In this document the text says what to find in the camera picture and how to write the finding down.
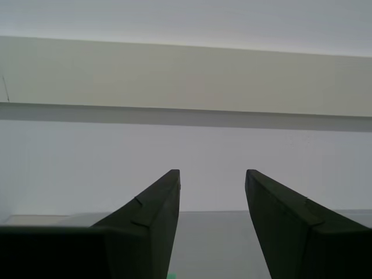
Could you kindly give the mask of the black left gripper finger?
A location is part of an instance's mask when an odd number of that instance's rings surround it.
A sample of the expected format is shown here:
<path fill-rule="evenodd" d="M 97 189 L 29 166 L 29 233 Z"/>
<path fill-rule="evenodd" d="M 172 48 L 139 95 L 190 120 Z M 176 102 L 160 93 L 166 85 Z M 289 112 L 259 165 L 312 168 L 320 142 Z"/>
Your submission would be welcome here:
<path fill-rule="evenodd" d="M 371 229 L 247 170 L 249 214 L 271 278 L 371 278 Z"/>
<path fill-rule="evenodd" d="M 89 227 L 1 227 L 2 278 L 166 278 L 180 208 L 170 170 Z"/>

